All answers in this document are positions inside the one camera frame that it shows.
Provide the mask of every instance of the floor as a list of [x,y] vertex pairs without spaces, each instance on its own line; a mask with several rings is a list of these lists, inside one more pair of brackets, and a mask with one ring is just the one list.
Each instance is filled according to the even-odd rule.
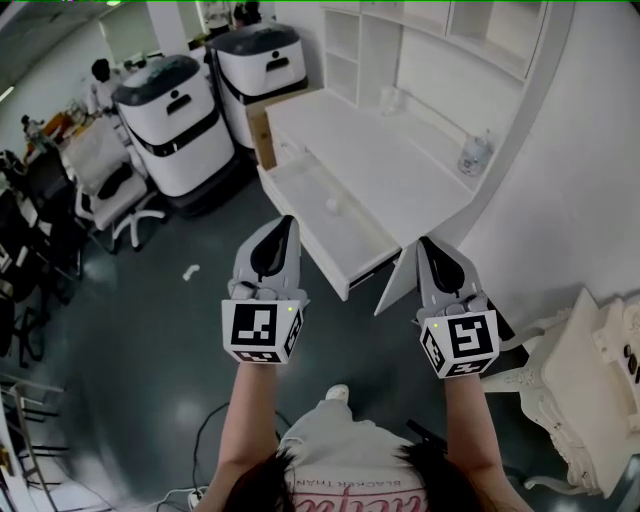
[[[54,308],[44,332],[46,358],[35,374],[68,389],[50,434],[72,448],[65,470],[119,510],[191,486],[196,431],[229,399],[236,368],[220,340],[220,300],[227,297],[235,251],[277,215],[253,181],[206,216],[147,221],[140,253],[123,245],[110,256],[87,246],[84,280],[68,306]],[[182,276],[193,264],[200,270],[187,282]],[[366,281],[343,303],[303,255],[302,285],[311,304],[292,362],[279,370],[278,409],[289,422],[344,382],[356,418],[417,440],[405,427],[412,418],[444,435],[443,385],[410,323],[417,294],[373,316],[389,273]],[[515,362],[507,354],[497,364]],[[566,476],[546,432],[521,413],[517,395],[488,400],[506,465],[526,475]],[[202,436],[199,485],[212,476],[223,420],[216,415]],[[613,511],[628,482],[618,487],[606,501],[518,490],[536,511]]]

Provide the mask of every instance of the cardboard box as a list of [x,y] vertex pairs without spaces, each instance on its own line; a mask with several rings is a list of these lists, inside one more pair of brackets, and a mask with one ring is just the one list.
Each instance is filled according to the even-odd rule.
[[265,112],[265,108],[269,105],[279,103],[301,94],[314,91],[314,87],[307,87],[300,91],[274,96],[258,103],[252,103],[247,107],[247,119],[249,120],[249,129],[251,130],[251,138],[256,149],[256,157],[260,166],[267,170],[276,166],[276,156],[273,152],[273,141],[271,140],[271,129],[269,128],[269,118]]

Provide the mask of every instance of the ceiling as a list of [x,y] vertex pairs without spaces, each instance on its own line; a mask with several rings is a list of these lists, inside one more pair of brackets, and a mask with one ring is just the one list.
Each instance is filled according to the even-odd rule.
[[0,3],[0,94],[71,32],[107,10],[103,2]]

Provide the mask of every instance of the white sneaker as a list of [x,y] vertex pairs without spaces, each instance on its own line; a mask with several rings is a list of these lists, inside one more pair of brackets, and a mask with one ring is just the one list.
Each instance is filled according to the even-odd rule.
[[325,400],[340,400],[345,404],[349,403],[349,386],[346,384],[336,384],[327,391]]

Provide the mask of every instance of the forearm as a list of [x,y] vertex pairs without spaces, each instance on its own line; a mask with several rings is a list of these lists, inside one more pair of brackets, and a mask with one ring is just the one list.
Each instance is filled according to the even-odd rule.
[[222,430],[218,465],[253,466],[272,455],[275,436],[276,369],[241,363]]
[[498,439],[480,377],[445,381],[449,460],[465,472],[501,467]]

